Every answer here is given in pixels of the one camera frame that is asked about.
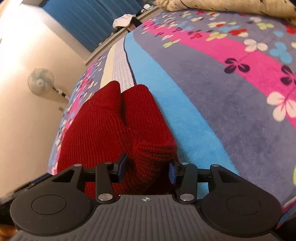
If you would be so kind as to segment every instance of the floral blanket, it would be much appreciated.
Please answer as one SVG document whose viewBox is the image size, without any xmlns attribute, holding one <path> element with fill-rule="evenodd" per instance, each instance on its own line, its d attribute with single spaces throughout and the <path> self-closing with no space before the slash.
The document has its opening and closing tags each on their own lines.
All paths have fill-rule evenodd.
<svg viewBox="0 0 296 241">
<path fill-rule="evenodd" d="M 49 161 L 82 104 L 111 80 L 145 84 L 181 161 L 218 163 L 296 210 L 296 29 L 269 17 L 189 10 L 143 23 L 78 81 Z M 198 194 L 207 193 L 200 184 Z"/>
</svg>

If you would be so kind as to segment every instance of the gray stripe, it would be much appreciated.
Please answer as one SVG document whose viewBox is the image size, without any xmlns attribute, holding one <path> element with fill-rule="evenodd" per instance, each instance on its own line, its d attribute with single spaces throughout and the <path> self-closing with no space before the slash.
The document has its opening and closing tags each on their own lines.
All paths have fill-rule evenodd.
<svg viewBox="0 0 296 241">
<path fill-rule="evenodd" d="M 148 33 L 134 37 L 197 107 L 242 177 L 281 203 L 295 196 L 296 131 L 287 119 L 274 120 L 274 107 L 258 89 L 193 48 L 179 43 L 163 48 L 165 41 Z"/>
<path fill-rule="evenodd" d="M 134 86 L 133 77 L 126 60 L 126 54 L 123 48 L 124 38 L 117 42 L 114 61 L 113 61 L 113 74 L 112 80 L 116 80 L 120 83 L 120 90 L 124 92 L 125 90 Z"/>
</svg>

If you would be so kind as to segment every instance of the rolled blanket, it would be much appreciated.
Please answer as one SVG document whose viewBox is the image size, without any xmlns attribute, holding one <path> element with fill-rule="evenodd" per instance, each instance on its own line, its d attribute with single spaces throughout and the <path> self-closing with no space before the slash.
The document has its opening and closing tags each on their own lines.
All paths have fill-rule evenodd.
<svg viewBox="0 0 296 241">
<path fill-rule="evenodd" d="M 210 11 L 255 13 L 286 18 L 296 25 L 295 0 L 156 0 L 156 3 L 160 8 L 170 12 L 198 8 Z"/>
<path fill-rule="evenodd" d="M 130 165 L 123 182 L 113 184 L 116 195 L 143 194 L 153 186 L 162 187 L 158 194 L 172 189 L 168 172 L 161 173 L 172 158 L 178 160 L 177 147 L 152 94 L 144 85 L 121 94 L 119 83 L 112 81 L 81 107 L 64 136 L 57 170 L 115 162 L 123 152 Z M 85 193 L 94 198 L 95 184 L 87 183 Z"/>
</svg>

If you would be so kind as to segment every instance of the ribbed knit fabric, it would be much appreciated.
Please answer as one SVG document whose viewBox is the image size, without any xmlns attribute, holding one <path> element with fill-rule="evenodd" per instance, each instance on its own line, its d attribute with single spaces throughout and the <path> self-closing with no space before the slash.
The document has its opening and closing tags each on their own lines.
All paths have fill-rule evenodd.
<svg viewBox="0 0 296 241">
<path fill-rule="evenodd" d="M 64 136 L 57 170 L 115 162 L 123 152 L 130 165 L 123 182 L 113 184 L 116 195 L 153 193 L 152 187 L 161 194 L 172 188 L 167 166 L 172 158 L 178 160 L 177 147 L 152 94 L 144 85 L 121 94 L 119 83 L 112 81 L 76 115 Z M 85 193 L 94 198 L 95 184 L 87 183 Z"/>
</svg>

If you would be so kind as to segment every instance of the silver screw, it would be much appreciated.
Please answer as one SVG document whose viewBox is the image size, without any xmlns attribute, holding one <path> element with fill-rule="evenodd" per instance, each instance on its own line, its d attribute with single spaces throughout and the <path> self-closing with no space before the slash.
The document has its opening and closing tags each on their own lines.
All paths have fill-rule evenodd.
<svg viewBox="0 0 296 241">
<path fill-rule="evenodd" d="M 110 201 L 112 198 L 113 196 L 110 193 L 102 193 L 98 196 L 101 201 Z"/>
<path fill-rule="evenodd" d="M 185 202 L 189 202 L 189 201 L 192 201 L 194 199 L 194 196 L 190 193 L 185 193 L 185 194 L 182 194 L 180 196 L 180 199 L 182 201 L 185 201 Z"/>
</svg>

